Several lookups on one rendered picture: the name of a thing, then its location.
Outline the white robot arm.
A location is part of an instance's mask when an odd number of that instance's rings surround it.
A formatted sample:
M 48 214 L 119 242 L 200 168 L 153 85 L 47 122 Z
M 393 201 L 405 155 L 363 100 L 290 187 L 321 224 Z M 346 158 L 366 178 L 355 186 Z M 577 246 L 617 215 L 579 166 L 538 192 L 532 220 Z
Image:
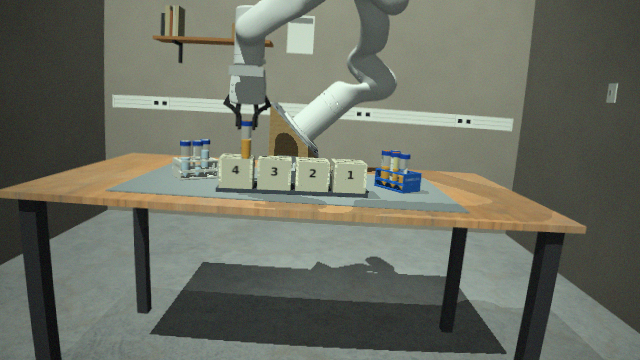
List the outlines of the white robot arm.
M 263 60 L 265 37 L 291 20 L 307 14 L 324 1 L 326 0 L 261 0 L 255 6 L 237 7 L 234 64 L 238 64 L 229 65 L 229 75 L 263 77 L 264 67 L 260 66 L 266 64 L 266 59 Z M 288 112 L 285 113 L 295 129 L 315 150 L 317 148 L 313 140 L 352 107 L 362 102 L 386 99 L 397 87 L 395 74 L 376 53 L 383 50 L 388 40 L 388 15 L 402 13 L 409 0 L 370 1 L 354 0 L 361 22 L 360 40 L 358 47 L 348 56 L 347 66 L 360 84 L 335 82 L 294 118 Z

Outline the blue tube rack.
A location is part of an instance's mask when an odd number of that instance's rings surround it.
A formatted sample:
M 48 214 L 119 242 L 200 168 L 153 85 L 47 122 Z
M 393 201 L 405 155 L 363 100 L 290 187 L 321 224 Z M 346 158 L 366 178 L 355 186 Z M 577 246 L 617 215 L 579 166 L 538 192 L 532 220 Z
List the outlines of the blue tube rack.
M 398 181 L 391 181 L 389 179 L 380 178 L 381 171 L 398 174 L 403 176 L 403 183 L 399 183 Z M 410 192 L 418 192 L 420 191 L 421 185 L 421 176 L 422 173 L 408 171 L 408 174 L 401 174 L 399 172 L 392 172 L 390 170 L 383 170 L 381 168 L 377 168 L 375 171 L 375 182 L 374 186 L 385 188 L 388 190 L 392 190 L 399 193 L 410 193 Z M 386 185 L 383 185 L 381 181 L 387 182 Z M 394 188 L 391 187 L 390 183 L 395 184 Z M 399 186 L 402 186 L 402 190 Z

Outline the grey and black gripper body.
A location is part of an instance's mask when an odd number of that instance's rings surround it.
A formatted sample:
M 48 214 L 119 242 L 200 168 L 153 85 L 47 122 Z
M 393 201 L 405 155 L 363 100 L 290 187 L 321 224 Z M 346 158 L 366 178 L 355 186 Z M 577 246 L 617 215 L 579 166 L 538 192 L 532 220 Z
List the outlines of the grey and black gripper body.
M 250 105 L 264 104 L 266 98 L 265 78 L 265 70 L 264 77 L 231 76 L 229 90 L 230 102 Z M 261 87 L 262 85 L 264 86 L 263 88 Z

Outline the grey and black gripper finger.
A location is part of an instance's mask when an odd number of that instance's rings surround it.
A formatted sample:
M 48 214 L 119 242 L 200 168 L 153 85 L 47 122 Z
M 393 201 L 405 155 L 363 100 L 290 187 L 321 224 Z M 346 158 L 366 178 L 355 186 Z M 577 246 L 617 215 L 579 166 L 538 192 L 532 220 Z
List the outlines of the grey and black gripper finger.
M 225 106 L 227 106 L 228 108 L 230 108 L 235 113 L 235 115 L 236 115 L 236 126 L 238 126 L 238 130 L 240 130 L 241 129 L 241 113 L 239 111 L 241 110 L 241 108 L 239 109 L 239 106 L 241 104 L 236 104 L 236 107 L 234 105 L 232 105 L 230 103 L 230 100 L 229 100 L 229 94 L 228 94 L 227 98 L 225 99 L 225 101 L 223 102 L 223 104 Z
M 254 114 L 253 114 L 253 117 L 252 117 L 252 130 L 255 130 L 255 127 L 258 127 L 258 115 L 261 114 L 264 110 L 270 108 L 271 104 L 270 104 L 270 102 L 269 102 L 269 100 L 268 100 L 268 98 L 266 96 L 265 105 L 262 106 L 261 108 L 259 108 L 259 106 L 258 106 L 258 109 L 257 109 L 257 106 L 258 105 L 254 105 Z

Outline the grey bench mat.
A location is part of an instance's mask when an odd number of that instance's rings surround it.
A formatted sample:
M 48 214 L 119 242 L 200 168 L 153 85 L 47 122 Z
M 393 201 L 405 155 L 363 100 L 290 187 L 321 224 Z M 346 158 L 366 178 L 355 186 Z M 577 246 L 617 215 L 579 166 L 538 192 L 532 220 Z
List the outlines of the grey bench mat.
M 219 178 L 219 176 L 218 176 Z M 179 180 L 172 175 L 172 163 L 118 184 L 105 191 L 145 193 L 237 200 L 302 203 L 318 205 L 386 208 L 420 211 L 470 213 L 425 178 L 420 191 L 399 193 L 374 186 L 375 175 L 367 174 L 368 197 L 337 197 L 286 194 L 215 192 L 218 178 Z

